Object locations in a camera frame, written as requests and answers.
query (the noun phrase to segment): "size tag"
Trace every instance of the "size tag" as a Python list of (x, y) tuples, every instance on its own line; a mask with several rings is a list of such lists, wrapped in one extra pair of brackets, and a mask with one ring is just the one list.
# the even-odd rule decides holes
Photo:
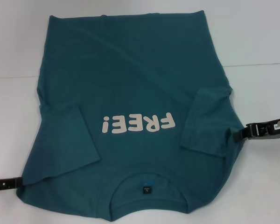
[(279, 129), (280, 129), (280, 126), (279, 126), (278, 124), (275, 124), (275, 125), (274, 125), (274, 129), (275, 129), (275, 130), (279, 130)]
[(152, 190), (152, 187), (150, 187), (150, 186), (144, 186), (143, 187), (143, 193), (144, 194), (151, 194), (151, 190)]

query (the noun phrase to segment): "t-shirt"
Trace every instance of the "t-shirt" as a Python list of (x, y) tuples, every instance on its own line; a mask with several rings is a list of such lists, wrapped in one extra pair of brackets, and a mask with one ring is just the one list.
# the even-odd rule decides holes
[(51, 16), (37, 92), (42, 122), (18, 197), (114, 221), (212, 201), (243, 126), (203, 11)]

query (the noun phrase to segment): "t-shirt sleeve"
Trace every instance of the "t-shirt sleeve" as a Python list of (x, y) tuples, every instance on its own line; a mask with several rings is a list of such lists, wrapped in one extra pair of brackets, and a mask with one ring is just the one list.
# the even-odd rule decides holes
[(23, 171), (24, 185), (100, 160), (78, 105), (41, 105), (42, 122)]
[(201, 88), (186, 118), (180, 145), (219, 157), (226, 155), (232, 134), (244, 128), (237, 118), (227, 87)]

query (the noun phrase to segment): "white background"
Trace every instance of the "white background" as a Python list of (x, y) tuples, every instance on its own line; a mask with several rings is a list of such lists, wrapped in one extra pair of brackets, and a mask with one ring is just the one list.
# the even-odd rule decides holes
[[(20, 176), (40, 115), (36, 84), (50, 15), (204, 10), (243, 124), (280, 118), (280, 0), (0, 0), (0, 178)], [(103, 224), (0, 192), (0, 224)], [(190, 214), (145, 210), (117, 224), (280, 224), (280, 139), (250, 140), (216, 199)]]

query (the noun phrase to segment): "teal t-shirt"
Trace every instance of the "teal t-shirt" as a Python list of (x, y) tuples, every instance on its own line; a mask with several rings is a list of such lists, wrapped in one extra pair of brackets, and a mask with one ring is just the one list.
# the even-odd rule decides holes
[(116, 220), (189, 213), (226, 182), (243, 128), (203, 11), (51, 16), (25, 203)]

